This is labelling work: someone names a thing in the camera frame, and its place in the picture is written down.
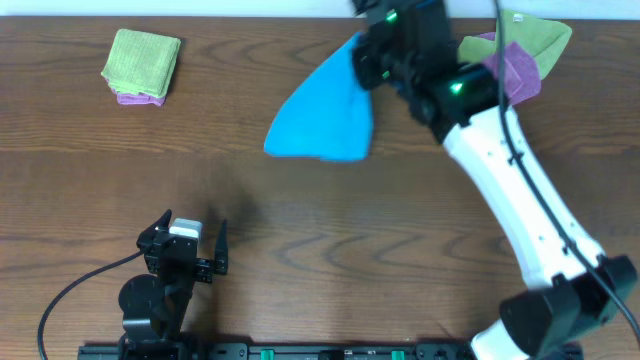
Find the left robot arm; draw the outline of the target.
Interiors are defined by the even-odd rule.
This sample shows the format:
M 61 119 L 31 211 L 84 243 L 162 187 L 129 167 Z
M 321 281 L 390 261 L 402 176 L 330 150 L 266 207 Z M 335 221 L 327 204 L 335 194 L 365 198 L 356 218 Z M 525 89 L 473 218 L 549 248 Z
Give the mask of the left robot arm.
M 166 211 L 143 230 L 136 246 L 148 272 L 131 278 L 118 296 L 124 335 L 120 359 L 206 359 L 208 350 L 181 327 L 197 283 L 228 271 L 227 222 L 221 223 L 211 259 L 198 256 L 203 224 Z

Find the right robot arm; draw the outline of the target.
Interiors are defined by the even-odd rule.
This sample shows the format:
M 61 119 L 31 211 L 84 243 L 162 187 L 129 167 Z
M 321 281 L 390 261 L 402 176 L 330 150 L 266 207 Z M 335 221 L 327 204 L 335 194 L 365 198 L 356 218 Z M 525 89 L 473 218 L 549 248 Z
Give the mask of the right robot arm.
M 506 91 L 505 35 L 493 67 L 461 62 L 441 1 L 360 0 L 352 54 L 360 85 L 393 86 L 471 178 L 502 227 L 526 290 L 469 343 L 471 359 L 541 359 L 623 316 L 638 274 L 577 222 L 537 161 Z

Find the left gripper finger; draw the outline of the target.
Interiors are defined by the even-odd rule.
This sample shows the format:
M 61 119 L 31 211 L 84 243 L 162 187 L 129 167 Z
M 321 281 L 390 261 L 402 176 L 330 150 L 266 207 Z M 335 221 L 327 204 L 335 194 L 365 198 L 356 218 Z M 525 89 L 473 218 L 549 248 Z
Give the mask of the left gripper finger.
M 214 273 L 216 275 L 226 275 L 228 264 L 227 220 L 223 220 L 215 243 Z
M 172 210 L 167 209 L 159 219 L 152 223 L 149 227 L 143 230 L 136 241 L 136 246 L 140 251 L 147 251 L 155 241 L 159 232 L 165 231 L 169 228 L 169 224 L 172 218 Z

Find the blue microfiber cloth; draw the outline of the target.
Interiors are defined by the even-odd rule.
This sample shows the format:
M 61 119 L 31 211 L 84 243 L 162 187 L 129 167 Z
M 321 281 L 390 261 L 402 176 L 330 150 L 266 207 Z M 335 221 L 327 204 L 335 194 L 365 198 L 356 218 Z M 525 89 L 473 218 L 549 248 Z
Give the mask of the blue microfiber cloth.
M 374 129 L 370 92 L 356 79 L 354 34 L 282 104 L 264 141 L 272 157 L 351 163 L 367 158 Z

